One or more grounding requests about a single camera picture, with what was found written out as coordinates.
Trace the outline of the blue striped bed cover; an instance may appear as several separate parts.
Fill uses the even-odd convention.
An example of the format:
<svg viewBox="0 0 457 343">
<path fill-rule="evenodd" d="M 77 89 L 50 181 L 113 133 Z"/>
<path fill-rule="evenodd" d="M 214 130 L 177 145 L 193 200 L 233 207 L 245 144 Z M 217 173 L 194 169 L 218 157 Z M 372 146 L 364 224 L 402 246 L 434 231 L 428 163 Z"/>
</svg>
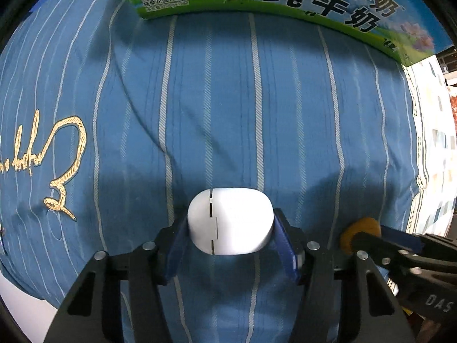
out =
<svg viewBox="0 0 457 343">
<path fill-rule="evenodd" d="M 209 188 L 262 191 L 331 250 L 359 218 L 403 230 L 420 124 L 402 66 L 335 30 L 48 0 L 1 52 L 1 275 L 59 307 L 96 251 L 133 251 Z"/>
</svg>

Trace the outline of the white oval case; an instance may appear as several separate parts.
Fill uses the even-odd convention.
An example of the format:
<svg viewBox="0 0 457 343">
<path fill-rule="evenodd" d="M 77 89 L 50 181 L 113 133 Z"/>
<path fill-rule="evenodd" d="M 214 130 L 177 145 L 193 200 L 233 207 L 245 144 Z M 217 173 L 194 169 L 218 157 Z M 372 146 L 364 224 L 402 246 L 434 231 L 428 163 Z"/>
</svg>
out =
<svg viewBox="0 0 457 343">
<path fill-rule="evenodd" d="M 273 205 L 251 188 L 211 188 L 194 197 L 187 209 L 193 244 L 213 256 L 255 253 L 273 232 Z"/>
</svg>

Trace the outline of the brown walnut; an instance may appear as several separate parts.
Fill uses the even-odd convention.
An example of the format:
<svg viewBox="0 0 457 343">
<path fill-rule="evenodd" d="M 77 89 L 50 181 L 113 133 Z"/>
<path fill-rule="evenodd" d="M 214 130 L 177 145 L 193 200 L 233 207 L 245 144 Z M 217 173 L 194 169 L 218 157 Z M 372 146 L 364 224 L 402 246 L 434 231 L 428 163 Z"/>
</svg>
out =
<svg viewBox="0 0 457 343">
<path fill-rule="evenodd" d="M 350 256 L 354 253 L 352 249 L 352 241 L 359 233 L 367 233 L 371 236 L 381 236 L 381 225 L 375 218 L 364 217 L 356 222 L 351 223 L 339 236 L 340 249 Z"/>
</svg>

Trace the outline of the plaid checked quilt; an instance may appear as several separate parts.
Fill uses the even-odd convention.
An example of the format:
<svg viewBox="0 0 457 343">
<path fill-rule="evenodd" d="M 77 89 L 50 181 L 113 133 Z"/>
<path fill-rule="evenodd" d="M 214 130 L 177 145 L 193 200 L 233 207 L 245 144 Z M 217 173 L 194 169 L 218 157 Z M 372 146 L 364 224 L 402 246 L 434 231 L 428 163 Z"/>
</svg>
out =
<svg viewBox="0 0 457 343">
<path fill-rule="evenodd" d="M 456 127 L 451 97 L 437 57 L 404 69 L 416 130 L 418 193 L 406 232 L 446 236 L 456 208 Z"/>
</svg>

